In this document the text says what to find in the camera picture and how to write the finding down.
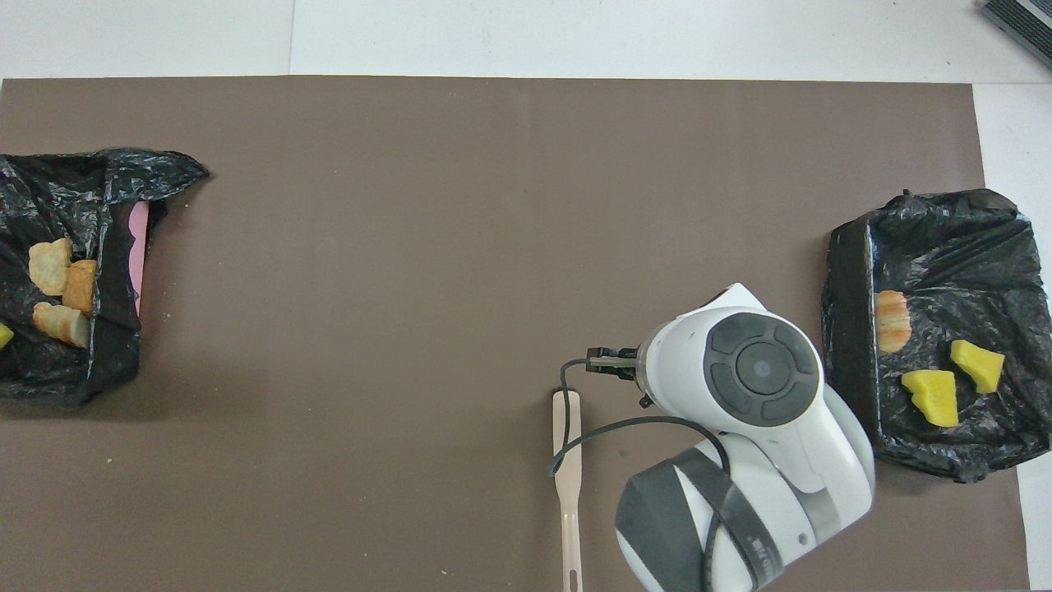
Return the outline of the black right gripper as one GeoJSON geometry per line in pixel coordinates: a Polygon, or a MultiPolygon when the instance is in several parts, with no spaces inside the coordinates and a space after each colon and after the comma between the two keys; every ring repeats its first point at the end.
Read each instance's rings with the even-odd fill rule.
{"type": "Polygon", "coordinates": [[[587,349],[585,368],[589,373],[616,376],[634,382],[638,370],[636,348],[613,349],[593,346],[587,349]]]}

